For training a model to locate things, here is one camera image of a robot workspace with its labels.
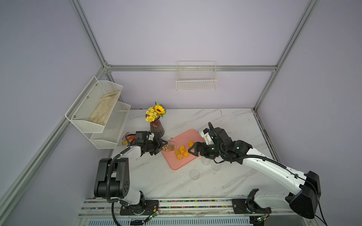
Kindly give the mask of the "clear jar with orange cookies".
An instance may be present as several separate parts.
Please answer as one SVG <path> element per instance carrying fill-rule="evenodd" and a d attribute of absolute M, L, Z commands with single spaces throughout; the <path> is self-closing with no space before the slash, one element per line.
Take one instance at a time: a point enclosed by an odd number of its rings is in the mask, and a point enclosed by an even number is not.
<path fill-rule="evenodd" d="M 205 165 L 205 166 L 210 165 L 211 162 L 213 161 L 212 159 L 208 159 L 208 158 L 205 158 L 205 157 L 201 157 L 200 160 L 201 160 L 201 163 L 202 163 L 203 165 Z"/>

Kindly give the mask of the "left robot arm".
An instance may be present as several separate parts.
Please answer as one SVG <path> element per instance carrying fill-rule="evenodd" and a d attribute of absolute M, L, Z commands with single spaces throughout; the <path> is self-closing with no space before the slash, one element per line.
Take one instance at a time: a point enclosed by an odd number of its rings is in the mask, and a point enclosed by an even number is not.
<path fill-rule="evenodd" d="M 148 214 L 145 219 L 136 219 L 130 222 L 131 226 L 144 226 L 158 214 L 159 201 L 147 201 L 142 191 L 131 188 L 130 163 L 126 156 L 135 151 L 139 156 L 145 153 L 156 155 L 168 145 L 168 141 L 155 137 L 149 131 L 137 131 L 135 134 L 126 134 L 124 139 L 127 148 L 113 158 L 103 158 L 99 161 L 94 185 L 94 196 L 103 198 L 111 204 L 111 215 L 115 225 L 121 225 L 115 213 L 115 204 L 121 205 L 120 213 L 141 216 Z"/>

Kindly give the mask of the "clear jar with brown cookies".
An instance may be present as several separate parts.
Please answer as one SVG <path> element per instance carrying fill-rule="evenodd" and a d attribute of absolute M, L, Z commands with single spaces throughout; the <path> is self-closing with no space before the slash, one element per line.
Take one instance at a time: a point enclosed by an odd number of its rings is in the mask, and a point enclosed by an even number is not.
<path fill-rule="evenodd" d="M 175 151 L 175 144 L 173 142 L 168 142 L 165 146 L 163 146 L 163 151 Z"/>

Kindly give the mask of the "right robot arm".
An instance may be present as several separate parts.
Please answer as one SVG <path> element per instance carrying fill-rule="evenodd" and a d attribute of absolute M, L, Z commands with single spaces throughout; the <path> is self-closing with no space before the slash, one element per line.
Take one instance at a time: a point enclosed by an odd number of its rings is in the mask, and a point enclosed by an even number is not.
<path fill-rule="evenodd" d="M 263 225 L 273 208 L 290 209 L 304 218 L 317 218 L 323 224 L 326 223 L 323 215 L 316 215 L 317 211 L 322 211 L 318 174 L 298 171 L 267 157 L 245 141 L 233 141 L 224 129 L 214 128 L 212 123 L 200 135 L 204 142 L 192 144 L 188 149 L 189 154 L 213 161 L 220 157 L 221 163 L 238 163 L 251 167 L 284 187 L 280 194 L 269 194 L 254 188 L 247 198 L 233 199 L 235 213 L 259 214 L 251 223 Z"/>

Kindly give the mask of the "brown and orange cookies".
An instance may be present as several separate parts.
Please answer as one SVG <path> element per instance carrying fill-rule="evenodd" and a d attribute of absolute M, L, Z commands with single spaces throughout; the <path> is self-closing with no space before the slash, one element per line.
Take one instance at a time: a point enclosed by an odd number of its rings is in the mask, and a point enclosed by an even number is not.
<path fill-rule="evenodd" d="M 173 144 L 167 144 L 166 146 L 163 146 L 165 151 L 173 151 L 175 149 L 175 146 Z"/>

